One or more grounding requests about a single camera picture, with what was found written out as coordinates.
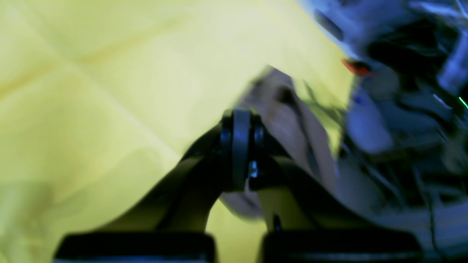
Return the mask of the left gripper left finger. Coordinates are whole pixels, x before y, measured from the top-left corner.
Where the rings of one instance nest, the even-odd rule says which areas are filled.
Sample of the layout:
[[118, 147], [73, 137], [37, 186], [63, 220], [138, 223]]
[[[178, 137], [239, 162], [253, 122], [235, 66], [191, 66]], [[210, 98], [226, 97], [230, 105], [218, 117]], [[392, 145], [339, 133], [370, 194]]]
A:
[[241, 109], [197, 139], [127, 213], [97, 232], [70, 235], [55, 263], [215, 263], [205, 234], [222, 193], [241, 190]]

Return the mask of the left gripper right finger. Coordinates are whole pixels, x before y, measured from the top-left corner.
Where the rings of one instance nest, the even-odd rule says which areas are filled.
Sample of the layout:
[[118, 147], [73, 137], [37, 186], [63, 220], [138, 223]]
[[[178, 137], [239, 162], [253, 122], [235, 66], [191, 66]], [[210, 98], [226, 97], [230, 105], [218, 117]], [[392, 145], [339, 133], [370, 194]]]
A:
[[260, 263], [419, 263], [415, 236], [345, 207], [297, 165], [260, 116], [241, 111], [245, 188], [256, 193], [267, 233]]

